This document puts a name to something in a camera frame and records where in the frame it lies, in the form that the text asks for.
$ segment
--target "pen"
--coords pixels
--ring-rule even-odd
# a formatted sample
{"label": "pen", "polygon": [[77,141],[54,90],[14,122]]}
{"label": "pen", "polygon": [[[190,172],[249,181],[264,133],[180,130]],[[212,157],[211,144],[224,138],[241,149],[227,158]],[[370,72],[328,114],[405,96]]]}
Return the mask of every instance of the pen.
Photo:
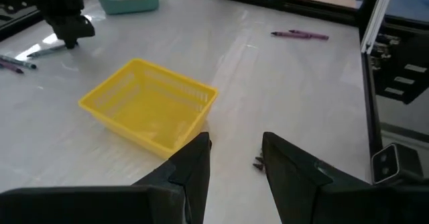
{"label": "pen", "polygon": [[311,33],[311,32],[303,32],[300,30],[290,30],[289,32],[294,33],[294,34],[306,34],[306,35],[309,35],[311,38],[315,38],[315,39],[319,39],[319,40],[328,40],[329,39],[329,36],[326,36],[326,35],[316,34],[316,33]]}
{"label": "pen", "polygon": [[24,66],[30,69],[37,69],[38,67],[35,64],[29,63],[29,62],[24,62],[22,60],[16,60],[12,57],[8,57],[8,56],[4,56],[4,55],[0,55],[0,60],[8,62],[10,64],[15,64],[18,66]]}
{"label": "pen", "polygon": [[11,71],[14,71],[14,72],[18,73],[18,74],[23,74],[24,73],[21,69],[19,69],[18,67],[14,66],[14,65],[6,62],[6,61],[0,60],[0,65],[2,65],[4,68],[7,68],[7,69],[9,69]]}
{"label": "pen", "polygon": [[45,55],[51,54],[53,52],[59,51],[61,49],[66,49],[66,45],[55,46],[55,47],[45,49],[45,50],[39,50],[38,52],[33,52],[33,53],[29,54],[27,57],[36,58],[36,57],[40,57],[40,56],[45,56]]}
{"label": "pen", "polygon": [[290,32],[272,32],[273,36],[282,36],[282,37],[290,37],[290,38],[300,38],[300,39],[310,39],[311,36],[308,34],[295,34]]}

